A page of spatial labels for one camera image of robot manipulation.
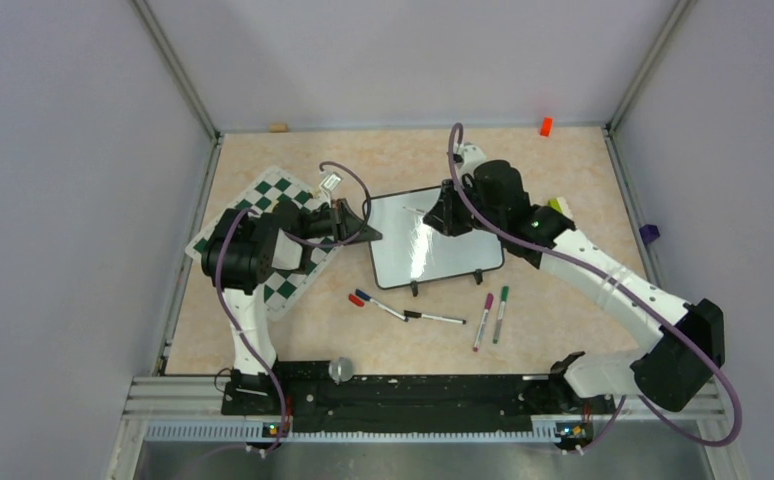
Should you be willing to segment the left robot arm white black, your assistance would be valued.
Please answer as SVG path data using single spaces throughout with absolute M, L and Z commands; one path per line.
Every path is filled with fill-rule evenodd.
M 243 393 L 255 410 L 265 414 L 282 404 L 284 388 L 273 370 L 277 354 L 269 339 L 265 283 L 275 274 L 306 273 L 319 249 L 382 238 L 344 199 L 315 210 L 282 200 L 258 215 L 250 209 L 223 212 L 206 241 L 200 264 L 228 316 L 237 348 L 233 386 L 227 395 Z

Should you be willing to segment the white whiteboard black frame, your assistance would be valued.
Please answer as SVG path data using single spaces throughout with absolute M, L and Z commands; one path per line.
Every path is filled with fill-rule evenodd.
M 383 290 L 469 275 L 477 283 L 483 274 L 504 265 L 498 238 L 473 230 L 458 237 L 440 234 L 423 223 L 423 216 L 402 208 L 428 212 L 439 188 L 409 190 L 372 199 L 369 224 L 383 234 L 369 244 L 375 284 Z

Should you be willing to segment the red marker cap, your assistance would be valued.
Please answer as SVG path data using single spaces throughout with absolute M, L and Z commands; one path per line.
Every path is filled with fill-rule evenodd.
M 356 296 L 355 294 L 349 294 L 348 300 L 358 307 L 363 307 L 365 305 L 365 301 L 359 298 L 358 296 Z

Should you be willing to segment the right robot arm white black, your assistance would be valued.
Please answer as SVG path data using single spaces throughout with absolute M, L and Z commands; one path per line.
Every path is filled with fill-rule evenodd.
M 679 412 L 724 363 L 724 315 L 708 299 L 691 303 L 634 273 L 602 251 L 565 213 L 531 202 L 506 160 L 450 162 L 435 205 L 423 218 L 457 237 L 497 237 L 511 255 L 580 291 L 635 340 L 633 350 L 572 354 L 549 385 L 552 404 L 575 412 L 589 397 L 636 395 Z

